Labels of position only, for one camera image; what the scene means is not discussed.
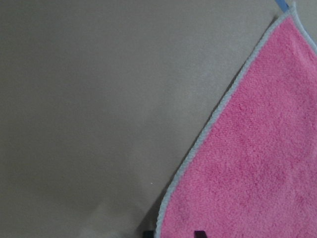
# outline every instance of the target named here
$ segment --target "washcloth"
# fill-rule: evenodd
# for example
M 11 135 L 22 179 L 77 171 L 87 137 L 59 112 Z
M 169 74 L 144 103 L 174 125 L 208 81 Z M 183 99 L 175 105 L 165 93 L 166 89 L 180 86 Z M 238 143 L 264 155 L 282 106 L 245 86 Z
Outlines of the washcloth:
M 293 4 L 177 171 L 156 238 L 317 238 L 317 47 Z

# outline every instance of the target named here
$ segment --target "pink towel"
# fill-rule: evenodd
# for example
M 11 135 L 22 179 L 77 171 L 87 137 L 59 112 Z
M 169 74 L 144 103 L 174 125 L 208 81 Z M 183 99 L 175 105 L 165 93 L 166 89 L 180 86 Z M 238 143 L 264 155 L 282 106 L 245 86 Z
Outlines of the pink towel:
M 317 47 L 293 5 L 175 175 L 156 238 L 317 238 Z

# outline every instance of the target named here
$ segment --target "gray background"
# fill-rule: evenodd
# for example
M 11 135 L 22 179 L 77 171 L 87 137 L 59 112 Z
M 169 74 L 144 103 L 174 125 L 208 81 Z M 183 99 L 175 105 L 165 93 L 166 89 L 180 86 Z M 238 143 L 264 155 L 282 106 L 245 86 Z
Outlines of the gray background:
M 316 0 L 298 0 L 317 39 Z M 273 0 L 0 4 L 0 237 L 140 237 Z

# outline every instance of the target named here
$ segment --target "gray surface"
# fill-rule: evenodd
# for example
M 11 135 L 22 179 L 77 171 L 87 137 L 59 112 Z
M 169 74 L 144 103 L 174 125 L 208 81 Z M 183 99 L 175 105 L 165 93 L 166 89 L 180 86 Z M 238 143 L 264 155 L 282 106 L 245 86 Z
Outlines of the gray surface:
M 316 1 L 297 2 L 317 39 Z M 280 14 L 273 0 L 5 1 L 0 11 L 8 238 L 152 229 L 160 194 Z

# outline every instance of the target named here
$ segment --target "pink cloth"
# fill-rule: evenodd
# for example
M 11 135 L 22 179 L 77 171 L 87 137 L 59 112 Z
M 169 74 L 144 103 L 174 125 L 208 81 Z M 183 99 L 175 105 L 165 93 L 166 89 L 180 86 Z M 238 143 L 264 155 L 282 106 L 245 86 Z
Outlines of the pink cloth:
M 289 14 L 170 196 L 160 238 L 317 237 L 317 55 Z

